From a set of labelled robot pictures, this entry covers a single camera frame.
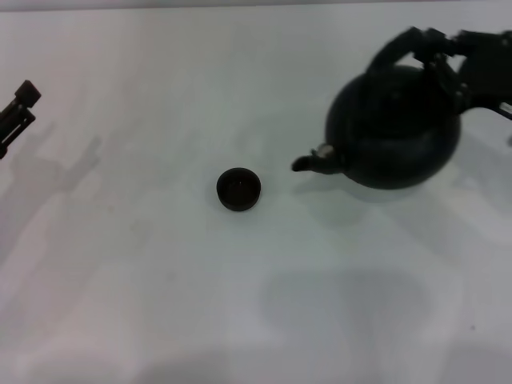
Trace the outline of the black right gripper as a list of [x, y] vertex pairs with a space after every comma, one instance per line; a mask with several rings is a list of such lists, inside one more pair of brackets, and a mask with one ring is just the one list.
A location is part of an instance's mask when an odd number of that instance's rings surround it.
[[511, 32], [499, 34], [462, 30], [447, 37], [439, 30], [419, 31], [417, 60], [437, 54], [465, 60], [456, 73], [446, 58], [434, 59], [434, 105], [452, 114], [468, 109], [511, 108]]

